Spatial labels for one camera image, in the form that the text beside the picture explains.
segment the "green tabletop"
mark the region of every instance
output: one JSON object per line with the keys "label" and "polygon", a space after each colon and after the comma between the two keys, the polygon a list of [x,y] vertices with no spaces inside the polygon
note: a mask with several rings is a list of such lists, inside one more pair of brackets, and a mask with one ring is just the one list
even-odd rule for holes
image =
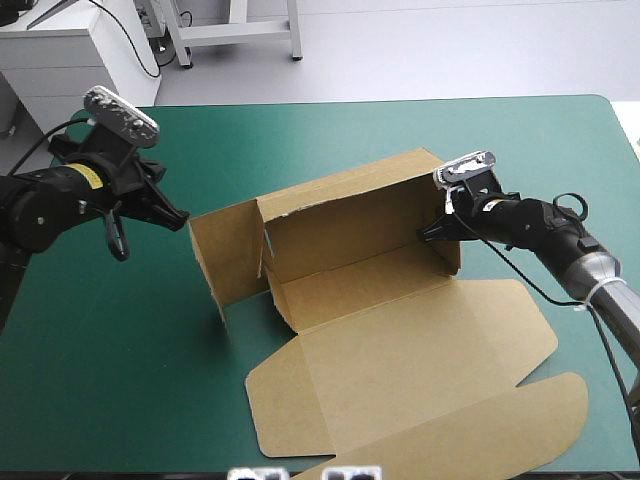
{"label": "green tabletop", "polygon": [[[487,149],[505,190],[547,200],[583,193],[588,228],[640,286],[640,164],[601,97],[146,112],[162,132],[147,154],[168,167],[161,188],[194,215],[418,146],[442,159]],[[225,326],[186,228],[125,227],[132,249],[125,263],[111,258],[97,221],[32,259],[0,336],[0,470],[298,470],[318,462],[267,459],[258,449],[243,380],[292,336],[269,294],[231,306]],[[463,255],[462,278],[514,277],[479,242],[465,244]],[[510,255],[545,290],[563,296],[533,255]],[[591,319],[534,298],[560,346],[532,378],[574,371],[590,392],[582,436],[544,468],[636,469]],[[630,362],[617,352],[631,381]]]}

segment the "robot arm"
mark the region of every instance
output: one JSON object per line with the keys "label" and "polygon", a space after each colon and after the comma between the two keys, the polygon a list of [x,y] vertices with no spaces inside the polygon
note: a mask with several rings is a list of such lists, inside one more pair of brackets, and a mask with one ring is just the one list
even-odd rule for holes
{"label": "robot arm", "polygon": [[189,213],[158,189],[165,168],[138,154],[159,139],[156,123],[104,87],[85,96],[93,128],[82,142],[58,135],[51,151],[61,165],[0,176],[0,330],[33,253],[70,228],[102,219],[107,245],[129,257],[121,217],[180,229]]}
{"label": "robot arm", "polygon": [[493,173],[495,157],[476,152],[434,171],[446,192],[445,211],[419,237],[433,240],[483,238],[533,252],[564,290],[591,305],[640,370],[640,296],[620,278],[620,262],[583,226],[583,211],[504,193]]}

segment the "black power cord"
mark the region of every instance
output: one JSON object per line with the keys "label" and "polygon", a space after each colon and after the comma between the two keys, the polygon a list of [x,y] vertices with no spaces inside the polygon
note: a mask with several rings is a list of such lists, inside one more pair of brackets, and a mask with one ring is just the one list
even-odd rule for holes
{"label": "black power cord", "polygon": [[[560,196],[556,197],[554,199],[554,205],[557,207],[557,200]],[[583,213],[586,212],[587,207],[586,207],[586,201],[584,201],[584,199],[582,199],[582,201],[584,202],[583,207]],[[496,253],[502,260],[504,260],[506,262],[507,265],[509,265],[519,276],[520,278],[522,278],[525,282],[527,282],[527,284],[533,288],[536,292],[538,292],[542,298],[544,298],[546,301],[548,301],[549,303],[552,303],[553,305],[557,305],[560,307],[574,307],[574,306],[582,306],[584,305],[584,303],[582,302],[576,302],[576,301],[570,301],[570,302],[561,302],[558,300],[554,300],[553,298],[551,298],[549,295],[547,295],[542,288],[540,288],[538,285],[536,285],[533,280],[531,280],[522,270],[520,270],[511,260],[509,260],[506,255],[504,255],[500,250],[498,250],[496,248],[495,245],[493,245],[491,242],[489,242],[489,240],[487,240],[486,238],[484,238],[482,235],[480,235],[475,229],[471,228],[464,220],[462,220],[460,218],[460,216],[454,211],[453,212],[453,216],[454,218],[460,222],[460,225],[462,225],[464,228],[466,228],[471,234],[473,234],[478,240],[482,241],[482,243],[484,243],[487,247],[489,247],[491,250],[493,250],[494,253]],[[591,306],[591,305],[586,305],[587,310],[589,310],[589,313],[591,314],[591,316],[593,317],[593,322],[596,326],[596,330],[598,331],[598,335],[600,336],[600,341],[602,342],[602,345],[604,346],[605,352],[607,353],[607,359],[609,360],[609,363],[611,364],[611,369],[613,370],[613,375],[616,378],[616,382],[618,383],[618,388],[620,389],[620,394],[622,395],[622,401],[624,402],[624,407],[625,410],[627,412],[627,417],[629,418],[629,423],[631,426],[631,438],[633,440],[633,446],[635,448],[636,451],[636,457],[638,459],[638,464],[640,464],[640,428],[638,427],[635,419],[634,419],[634,415],[633,415],[633,410],[631,407],[631,401],[629,400],[629,394],[627,393],[627,389],[624,385],[624,380],[622,379],[622,375],[620,374],[620,369],[618,368],[618,364],[616,362],[616,359],[613,355],[613,351],[611,350],[611,345],[609,344],[609,340],[607,339],[604,330],[602,328],[602,324],[600,321],[600,317],[597,314],[597,312],[595,311],[595,309]]]}
{"label": "black power cord", "polygon": [[522,270],[520,270],[511,260],[509,260],[509,258],[507,258],[507,256],[504,253],[498,250],[491,242],[489,242],[489,240],[484,238],[482,235],[476,232],[473,228],[467,225],[467,223],[464,220],[462,220],[456,212],[453,212],[453,216],[458,222],[460,222],[460,225],[462,225],[469,232],[475,235],[475,237],[478,240],[482,241],[482,243],[484,243],[487,247],[493,250],[496,255],[498,255],[502,260],[504,260],[506,264],[509,265],[520,276],[520,278],[522,278],[525,282],[527,282],[527,285],[529,285],[536,292],[538,292],[542,296],[542,298],[544,298],[547,302],[557,305],[559,307],[577,307],[582,305],[582,302],[575,302],[575,301],[561,302],[559,300],[554,300],[553,298],[551,298],[538,285],[536,285],[533,282],[533,280],[527,277],[527,275],[525,275],[525,273]]}
{"label": "black power cord", "polygon": [[633,446],[636,449],[636,456],[638,457],[638,463],[640,464],[640,429],[638,428],[638,424],[635,421],[635,418],[633,415],[633,409],[631,407],[631,400],[629,400],[629,394],[627,393],[627,389],[624,386],[624,380],[622,379],[622,375],[620,374],[620,369],[618,368],[616,359],[613,356],[613,351],[611,350],[611,345],[609,344],[609,340],[607,339],[604,333],[604,329],[602,328],[602,321],[600,320],[600,316],[598,315],[598,312],[596,312],[591,305],[587,305],[587,310],[589,310],[589,313],[593,317],[593,323],[596,326],[596,330],[598,330],[598,335],[600,336],[602,345],[604,346],[604,349],[607,352],[607,358],[609,359],[609,363],[611,364],[611,369],[613,370],[613,374],[616,377],[618,388],[620,388],[620,394],[622,395],[624,408],[627,412],[629,423],[631,424],[631,438],[633,439]]}
{"label": "black power cord", "polygon": [[[102,5],[100,5],[95,0],[87,0],[87,1],[89,3],[91,3],[91,4],[93,4],[94,6],[98,7],[100,10],[102,10],[107,15],[109,15],[113,19],[113,21],[118,24],[118,26],[120,27],[120,30],[122,30],[122,33],[124,33],[124,36],[127,37],[127,40],[129,41],[129,45],[131,45],[131,48],[133,49],[133,53],[136,56],[136,59],[138,60],[138,63],[142,67],[142,70],[144,70],[144,73],[149,75],[151,78],[159,78],[160,74],[161,74],[160,69],[162,67],[166,67],[167,65],[169,65],[176,58],[176,54],[174,53],[173,57],[171,57],[171,60],[169,60],[167,63],[163,63],[162,65],[160,65],[160,64],[158,64],[158,62],[156,62],[156,66],[158,67],[158,73],[151,73],[147,69],[147,67],[145,66],[145,64],[142,61],[142,59],[140,58],[140,54],[138,53],[138,49],[136,48],[135,44],[133,43],[133,40],[131,39],[131,35],[129,35],[129,32],[127,32],[127,29],[124,28],[124,25],[122,25],[122,22],[118,19],[118,17],[116,17],[113,13],[111,13],[111,11],[109,11],[107,8],[105,8]],[[182,12],[180,14],[180,16],[182,17],[183,15],[186,15],[186,14],[189,14],[189,25],[188,26],[190,27],[191,25],[193,25],[193,13],[191,13],[189,10],[185,10],[184,12]]]}
{"label": "black power cord", "polygon": [[33,146],[27,150],[27,152],[22,156],[22,158],[20,158],[20,160],[18,160],[13,167],[11,167],[11,170],[9,170],[9,173],[7,173],[7,176],[11,177],[13,175],[15,175],[15,173],[18,171],[18,169],[24,164],[24,162],[26,162],[29,157],[31,155],[33,155],[33,152],[35,152],[38,147],[40,145],[42,145],[51,135],[53,135],[54,133],[62,130],[63,128],[67,128],[71,125],[75,125],[77,123],[87,123],[89,121],[88,118],[76,118],[75,120],[69,120],[68,122],[64,122],[61,123],[60,125],[53,127],[51,130],[49,130],[47,133],[45,133],[44,135],[42,135],[42,137],[40,137],[38,139],[38,141],[36,143],[33,144]]}

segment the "gray floor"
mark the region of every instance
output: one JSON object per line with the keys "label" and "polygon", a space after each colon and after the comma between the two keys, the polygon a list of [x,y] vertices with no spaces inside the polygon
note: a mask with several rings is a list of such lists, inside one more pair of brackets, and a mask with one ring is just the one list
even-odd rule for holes
{"label": "gray floor", "polygon": [[[197,48],[193,69],[164,68],[157,104],[592,93],[623,105],[625,130],[640,136],[640,0],[298,2],[303,61],[286,41]],[[197,24],[224,17],[224,0],[179,3]],[[285,0],[249,0],[251,20],[285,12]],[[0,140],[0,173],[38,133],[23,116]],[[40,150],[25,168],[48,161]]]}

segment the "cabinet drawer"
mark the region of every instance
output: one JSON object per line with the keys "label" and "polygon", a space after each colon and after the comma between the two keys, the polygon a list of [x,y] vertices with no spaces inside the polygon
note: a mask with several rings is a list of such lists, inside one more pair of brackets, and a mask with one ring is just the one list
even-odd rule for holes
{"label": "cabinet drawer", "polygon": [[25,97],[20,99],[33,120],[43,132],[66,122],[82,109],[84,96],[77,97]]}
{"label": "cabinet drawer", "polygon": [[115,89],[104,67],[17,68],[3,73],[20,98],[84,95],[95,85]]}
{"label": "cabinet drawer", "polygon": [[87,35],[0,39],[0,69],[101,66]]}

